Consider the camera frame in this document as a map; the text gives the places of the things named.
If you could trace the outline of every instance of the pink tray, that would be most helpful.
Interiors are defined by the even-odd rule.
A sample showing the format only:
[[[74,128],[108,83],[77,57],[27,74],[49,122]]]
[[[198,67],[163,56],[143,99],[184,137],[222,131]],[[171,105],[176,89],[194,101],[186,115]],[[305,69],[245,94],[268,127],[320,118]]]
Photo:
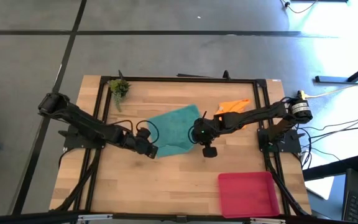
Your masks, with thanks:
[[[219,197],[225,218],[280,214],[270,172],[219,174]]]

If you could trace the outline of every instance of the desk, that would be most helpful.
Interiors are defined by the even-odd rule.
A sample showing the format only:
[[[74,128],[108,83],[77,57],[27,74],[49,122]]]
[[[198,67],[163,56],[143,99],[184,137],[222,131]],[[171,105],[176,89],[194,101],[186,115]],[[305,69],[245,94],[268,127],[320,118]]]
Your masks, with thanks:
[[[94,75],[83,78],[76,104],[89,114],[94,110],[100,78]],[[131,89],[121,103],[122,112],[118,112],[114,103],[111,103],[107,123],[130,119],[136,124],[140,120],[192,103],[197,105],[200,113],[207,111],[208,118],[212,118],[218,103],[222,101],[248,98],[251,103],[247,110],[256,108],[253,87],[245,83],[130,81],[130,84]],[[280,80],[267,80],[267,86],[270,102],[283,98]],[[107,88],[105,85],[98,119],[102,118]],[[258,147],[257,128],[257,123],[249,124],[246,129],[215,139],[213,144],[218,149],[218,156],[212,159],[203,157],[199,145],[188,154],[160,159],[149,159],[126,149],[106,145],[101,152],[91,211],[221,215],[218,174],[265,171],[263,156]],[[84,151],[76,149],[62,159],[51,209],[58,207],[76,185]],[[311,213],[299,161],[289,153],[281,153],[281,162],[286,186],[303,209]],[[80,208],[85,207],[86,193],[87,186]],[[276,193],[283,213],[277,186]]]

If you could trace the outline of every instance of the teal towel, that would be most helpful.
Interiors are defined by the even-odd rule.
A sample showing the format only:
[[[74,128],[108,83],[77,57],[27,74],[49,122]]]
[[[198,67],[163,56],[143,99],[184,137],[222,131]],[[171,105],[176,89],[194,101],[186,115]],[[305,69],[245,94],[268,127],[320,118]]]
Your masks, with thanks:
[[[150,118],[158,128],[160,137],[156,143],[158,147],[157,157],[171,156],[189,152],[194,144],[189,141],[188,130],[194,121],[200,117],[196,105],[186,106],[162,115]],[[148,123],[151,132],[151,140],[157,138],[157,131]]]

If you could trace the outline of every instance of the small potted plant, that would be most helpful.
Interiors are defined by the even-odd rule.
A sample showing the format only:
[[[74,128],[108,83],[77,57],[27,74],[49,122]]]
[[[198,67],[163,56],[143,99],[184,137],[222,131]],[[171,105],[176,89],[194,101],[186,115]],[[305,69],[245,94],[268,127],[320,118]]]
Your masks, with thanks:
[[[123,78],[111,80],[109,85],[112,92],[112,98],[114,99],[114,104],[116,105],[117,110],[121,112],[120,102],[127,94],[131,85]]]

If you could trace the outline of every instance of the orange cloth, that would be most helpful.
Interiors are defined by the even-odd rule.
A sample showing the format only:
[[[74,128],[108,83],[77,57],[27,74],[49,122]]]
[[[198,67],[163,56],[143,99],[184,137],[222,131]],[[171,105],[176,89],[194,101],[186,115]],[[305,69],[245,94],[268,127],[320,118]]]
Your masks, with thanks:
[[[249,104],[249,100],[236,100],[230,102],[222,102],[219,104],[219,109],[215,114],[221,114],[226,112],[242,113],[245,111],[246,106]]]

